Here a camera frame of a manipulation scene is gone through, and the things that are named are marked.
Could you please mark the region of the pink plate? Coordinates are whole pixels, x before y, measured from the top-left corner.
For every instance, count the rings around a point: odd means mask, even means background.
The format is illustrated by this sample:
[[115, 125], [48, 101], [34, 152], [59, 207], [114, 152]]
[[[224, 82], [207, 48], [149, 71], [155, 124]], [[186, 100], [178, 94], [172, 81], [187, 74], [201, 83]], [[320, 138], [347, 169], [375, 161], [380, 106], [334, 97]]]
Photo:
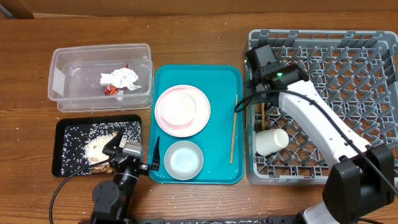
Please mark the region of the pink plate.
[[[174, 126], [167, 123], [160, 115], [161, 99], [164, 93], [169, 91], [182, 90], [193, 96], [197, 104], [197, 110], [193, 120], [183, 126]], [[157, 99], [154, 109], [155, 120], [159, 127], [167, 134], [178, 137], [186, 138], [199, 133], [208, 123], [211, 115], [211, 106], [207, 96], [198, 88], [191, 85], [175, 85], [165, 90]]]

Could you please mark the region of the white cup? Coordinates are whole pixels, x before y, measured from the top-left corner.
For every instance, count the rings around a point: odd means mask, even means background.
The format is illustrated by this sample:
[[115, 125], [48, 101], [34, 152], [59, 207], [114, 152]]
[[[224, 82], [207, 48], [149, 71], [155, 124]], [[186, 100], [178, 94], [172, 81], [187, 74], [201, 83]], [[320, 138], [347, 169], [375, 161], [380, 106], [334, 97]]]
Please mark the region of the white cup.
[[289, 145], [289, 136], [283, 129], [270, 129], [256, 133], [256, 152], [268, 156]]

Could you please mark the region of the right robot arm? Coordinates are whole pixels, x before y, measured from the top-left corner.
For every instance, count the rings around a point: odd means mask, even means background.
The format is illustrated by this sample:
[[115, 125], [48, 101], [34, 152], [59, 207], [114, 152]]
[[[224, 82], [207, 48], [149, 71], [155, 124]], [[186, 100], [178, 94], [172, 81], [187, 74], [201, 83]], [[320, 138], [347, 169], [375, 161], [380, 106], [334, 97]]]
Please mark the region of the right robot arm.
[[323, 101], [308, 73], [296, 63], [284, 66], [269, 44], [245, 54], [252, 78], [236, 112], [255, 103], [278, 106], [321, 151], [330, 168], [320, 203], [289, 223], [356, 223], [397, 197], [394, 156], [385, 144], [373, 147]]

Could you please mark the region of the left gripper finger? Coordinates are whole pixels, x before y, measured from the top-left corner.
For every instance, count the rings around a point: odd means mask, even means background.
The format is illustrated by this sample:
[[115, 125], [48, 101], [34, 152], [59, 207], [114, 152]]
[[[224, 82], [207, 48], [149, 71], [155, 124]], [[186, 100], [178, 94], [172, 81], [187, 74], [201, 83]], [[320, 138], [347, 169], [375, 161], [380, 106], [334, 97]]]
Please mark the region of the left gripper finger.
[[122, 128], [117, 135], [115, 135], [108, 143], [104, 145], [102, 153], [107, 156], [113, 156], [118, 152], [122, 152], [123, 149], [120, 147], [120, 143], [123, 138], [123, 134], [124, 128]]
[[160, 137], [157, 137], [155, 148], [154, 148], [154, 153], [152, 156], [152, 164], [151, 164], [151, 169], [154, 171], [159, 171], [160, 167], [160, 151], [159, 151], [159, 143], [160, 143]]

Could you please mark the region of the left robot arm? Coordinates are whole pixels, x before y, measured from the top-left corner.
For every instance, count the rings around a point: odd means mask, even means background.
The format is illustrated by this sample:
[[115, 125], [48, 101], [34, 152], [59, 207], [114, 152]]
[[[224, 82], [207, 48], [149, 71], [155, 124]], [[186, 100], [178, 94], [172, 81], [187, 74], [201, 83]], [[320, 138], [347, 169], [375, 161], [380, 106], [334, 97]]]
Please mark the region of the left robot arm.
[[103, 154], [109, 156], [109, 164], [115, 172], [113, 180], [103, 181], [93, 190], [91, 224], [141, 223], [129, 213], [129, 206], [139, 177], [148, 176], [150, 171], [158, 171], [160, 168], [160, 139], [156, 140], [152, 163], [145, 164], [141, 162], [144, 151], [142, 145], [127, 142], [124, 147], [120, 146], [123, 133], [124, 130], [120, 130], [103, 147]]

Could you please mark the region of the small pink bowl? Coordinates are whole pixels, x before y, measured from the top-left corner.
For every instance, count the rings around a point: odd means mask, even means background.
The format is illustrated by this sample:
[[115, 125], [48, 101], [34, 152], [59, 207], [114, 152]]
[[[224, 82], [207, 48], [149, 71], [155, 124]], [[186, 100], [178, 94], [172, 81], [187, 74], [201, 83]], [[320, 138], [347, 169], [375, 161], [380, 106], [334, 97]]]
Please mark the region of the small pink bowl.
[[169, 91], [162, 95], [160, 115], [169, 124], [183, 126], [190, 123], [196, 113], [197, 104], [186, 91]]

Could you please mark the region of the white napkin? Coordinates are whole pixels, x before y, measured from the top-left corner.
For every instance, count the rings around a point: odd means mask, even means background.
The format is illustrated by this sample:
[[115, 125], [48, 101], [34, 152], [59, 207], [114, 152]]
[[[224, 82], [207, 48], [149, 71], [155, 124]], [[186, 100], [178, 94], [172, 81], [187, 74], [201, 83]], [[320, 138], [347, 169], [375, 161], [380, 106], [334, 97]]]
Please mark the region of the white napkin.
[[101, 86], [112, 85], [116, 88], [127, 88], [130, 91], [140, 89], [140, 85], [134, 83], [138, 81], [137, 74], [130, 68], [120, 68], [112, 73], [102, 73], [99, 84]]

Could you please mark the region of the wooden chopstick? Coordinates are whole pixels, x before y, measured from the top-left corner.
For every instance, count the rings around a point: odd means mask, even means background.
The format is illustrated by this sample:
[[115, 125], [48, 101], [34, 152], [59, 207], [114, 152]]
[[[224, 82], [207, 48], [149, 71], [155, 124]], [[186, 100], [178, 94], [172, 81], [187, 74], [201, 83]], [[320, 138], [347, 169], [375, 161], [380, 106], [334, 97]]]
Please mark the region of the wooden chopstick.
[[266, 124], [265, 124], [265, 121], [266, 121], [266, 117], [265, 117], [265, 103], [262, 103], [261, 104], [261, 130], [263, 131], [263, 130], [265, 130], [265, 128], [266, 128]]
[[[237, 106], [237, 104], [238, 104], [238, 95], [236, 95], [235, 106]], [[232, 140], [231, 140], [231, 153], [230, 153], [230, 159], [229, 159], [230, 164], [233, 163], [235, 132], [236, 132], [236, 112], [234, 110], [233, 130], [232, 130]]]

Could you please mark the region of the rice and food scraps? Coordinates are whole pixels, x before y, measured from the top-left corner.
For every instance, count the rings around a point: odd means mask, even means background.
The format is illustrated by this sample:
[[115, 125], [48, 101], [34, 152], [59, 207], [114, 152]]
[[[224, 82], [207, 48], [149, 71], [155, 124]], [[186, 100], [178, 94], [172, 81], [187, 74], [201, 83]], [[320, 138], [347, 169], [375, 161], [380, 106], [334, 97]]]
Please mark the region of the rice and food scraps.
[[141, 142], [141, 124], [138, 121], [67, 126], [62, 140], [61, 175], [66, 177], [82, 167], [107, 160], [103, 148], [121, 129], [124, 133], [120, 147], [127, 142]]

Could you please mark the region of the red snack wrapper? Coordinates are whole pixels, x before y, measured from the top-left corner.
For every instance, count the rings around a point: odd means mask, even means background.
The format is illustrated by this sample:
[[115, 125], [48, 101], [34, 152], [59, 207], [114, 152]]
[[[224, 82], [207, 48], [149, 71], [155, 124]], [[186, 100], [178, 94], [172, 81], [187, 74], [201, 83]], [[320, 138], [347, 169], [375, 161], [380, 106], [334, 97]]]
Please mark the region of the red snack wrapper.
[[100, 85], [105, 86], [105, 95], [123, 95], [126, 88], [126, 81], [129, 71], [129, 65], [125, 65], [120, 69], [111, 73], [102, 73]]

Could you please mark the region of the grey bowl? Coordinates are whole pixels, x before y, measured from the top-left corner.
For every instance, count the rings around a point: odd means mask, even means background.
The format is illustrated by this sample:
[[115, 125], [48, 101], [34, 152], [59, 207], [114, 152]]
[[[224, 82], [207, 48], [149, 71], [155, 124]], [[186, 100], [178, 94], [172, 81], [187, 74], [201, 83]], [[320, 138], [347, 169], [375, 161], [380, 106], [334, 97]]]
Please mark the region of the grey bowl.
[[203, 165], [203, 153], [193, 142], [175, 142], [165, 152], [164, 167], [174, 179], [190, 180], [200, 173]]

